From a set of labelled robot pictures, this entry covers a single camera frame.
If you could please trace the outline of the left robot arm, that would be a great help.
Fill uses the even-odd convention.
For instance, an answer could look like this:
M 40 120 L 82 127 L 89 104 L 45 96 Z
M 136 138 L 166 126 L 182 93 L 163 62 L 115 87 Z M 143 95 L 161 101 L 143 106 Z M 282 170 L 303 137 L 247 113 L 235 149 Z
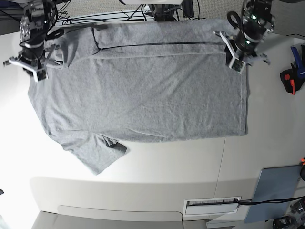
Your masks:
M 244 0 L 240 13 L 227 13 L 229 24 L 238 29 L 236 35 L 228 35 L 224 31 L 215 31 L 226 44 L 226 66 L 241 73 L 246 65 L 255 61 L 270 64 L 265 54 L 257 54 L 257 47 L 273 33 L 275 18 L 271 14 L 271 0 Z

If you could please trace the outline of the central robot base mount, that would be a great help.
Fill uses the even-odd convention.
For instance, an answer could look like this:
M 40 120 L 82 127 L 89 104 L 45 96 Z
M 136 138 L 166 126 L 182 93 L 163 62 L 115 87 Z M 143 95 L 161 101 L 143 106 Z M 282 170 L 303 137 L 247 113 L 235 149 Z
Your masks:
M 182 6 L 182 4 L 148 4 L 150 11 L 144 12 L 145 5 L 142 5 L 141 12 L 145 21 L 148 19 L 148 17 L 152 17 L 154 21 L 179 21 L 179 10 L 183 12 L 184 16 L 190 18 L 185 13 Z

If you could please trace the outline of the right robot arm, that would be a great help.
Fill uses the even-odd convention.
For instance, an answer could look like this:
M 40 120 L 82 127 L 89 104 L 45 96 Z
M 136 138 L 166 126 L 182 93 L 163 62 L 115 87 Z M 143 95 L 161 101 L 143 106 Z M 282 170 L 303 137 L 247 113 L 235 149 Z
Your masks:
M 63 29 L 51 30 L 59 17 L 57 5 L 62 0 L 30 0 L 23 8 L 20 20 L 20 43 L 22 50 L 17 57 L 11 57 L 3 65 L 19 64 L 23 69 L 41 70 L 47 65 L 44 44 L 64 34 Z

